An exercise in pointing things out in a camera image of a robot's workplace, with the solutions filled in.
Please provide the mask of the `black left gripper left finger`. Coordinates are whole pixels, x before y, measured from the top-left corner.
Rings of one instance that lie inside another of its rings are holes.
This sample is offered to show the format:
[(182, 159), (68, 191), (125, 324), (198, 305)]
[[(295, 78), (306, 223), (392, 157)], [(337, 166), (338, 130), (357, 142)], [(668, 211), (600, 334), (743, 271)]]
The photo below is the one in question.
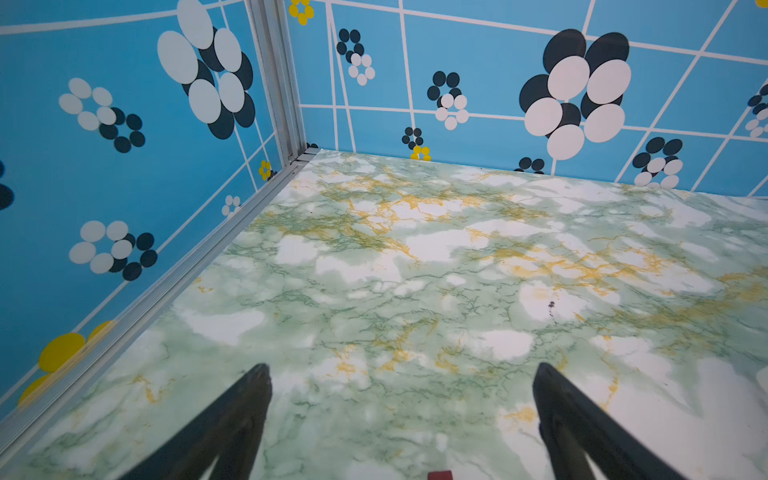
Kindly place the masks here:
[(270, 369), (257, 364), (124, 479), (247, 479), (272, 398)]

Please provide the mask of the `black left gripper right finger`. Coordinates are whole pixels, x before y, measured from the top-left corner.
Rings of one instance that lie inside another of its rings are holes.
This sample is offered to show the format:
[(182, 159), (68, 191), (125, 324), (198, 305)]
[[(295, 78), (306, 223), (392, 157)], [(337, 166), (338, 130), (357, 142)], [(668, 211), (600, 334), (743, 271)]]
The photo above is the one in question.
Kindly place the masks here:
[(592, 465), (607, 479), (682, 477), (551, 364), (538, 365), (532, 390), (555, 478), (593, 479)]

